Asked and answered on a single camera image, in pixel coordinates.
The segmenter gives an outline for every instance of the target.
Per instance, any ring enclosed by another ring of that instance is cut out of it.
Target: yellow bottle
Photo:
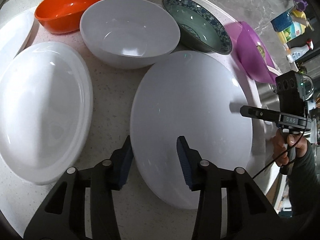
[[[300,19],[300,22],[303,22],[306,25],[296,21],[292,21],[292,24],[288,28],[284,29],[282,32],[277,33],[282,44],[285,44],[288,41],[291,41],[294,38],[302,35],[303,33],[305,33],[306,27],[310,26],[307,20],[306,14],[304,12],[299,12],[295,10],[295,11],[292,11],[291,14],[293,15],[294,19],[295,18],[297,18],[297,20]]]

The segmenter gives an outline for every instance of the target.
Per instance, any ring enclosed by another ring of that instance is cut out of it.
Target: white bowl
[[[123,69],[154,64],[180,40],[172,16],[146,0],[101,0],[82,15],[80,32],[92,54]]]
[[[252,121],[239,109],[247,100],[231,72],[214,58],[179,51],[154,64],[135,95],[130,137],[137,167],[163,201],[196,209],[199,192],[186,185],[177,154],[177,138],[219,168],[246,167],[252,145]]]
[[[0,153],[37,185],[56,181],[78,158],[91,124],[92,84],[84,60],[61,42],[22,51],[0,78]]]

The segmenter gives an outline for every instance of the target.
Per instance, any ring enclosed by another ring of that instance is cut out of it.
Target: bowl
[[[17,176],[55,182],[80,155],[89,132],[92,83],[86,63],[55,41],[28,47],[0,80],[0,155]]]
[[[100,0],[43,0],[35,17],[51,33],[69,33],[79,29],[84,11]]]
[[[207,9],[192,0],[162,0],[162,5],[177,21],[185,46],[201,52],[231,53],[229,34]]]
[[[180,39],[170,14],[146,0],[97,2],[82,15],[80,32],[92,54],[122,69],[154,64],[172,52]]]
[[[236,52],[247,75],[260,83],[276,84],[277,75],[268,70],[268,66],[275,68],[275,65],[266,47],[249,24],[241,22],[241,25]]]

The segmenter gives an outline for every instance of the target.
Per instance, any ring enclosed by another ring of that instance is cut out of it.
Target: blue container
[[[285,11],[284,13],[280,14],[277,18],[273,19],[271,21],[271,24],[273,26],[273,29],[276,32],[282,32],[286,28],[288,28],[292,24],[292,19],[289,14],[289,10]]]

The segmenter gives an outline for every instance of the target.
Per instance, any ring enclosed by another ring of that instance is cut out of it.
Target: pink bowl
[[[268,70],[268,66],[275,68],[270,54],[268,53],[259,36],[246,22],[241,22],[242,31],[238,37],[236,51],[239,60],[247,75],[260,83],[276,84],[276,74]],[[257,46],[263,47],[266,55],[266,62],[263,60]]]

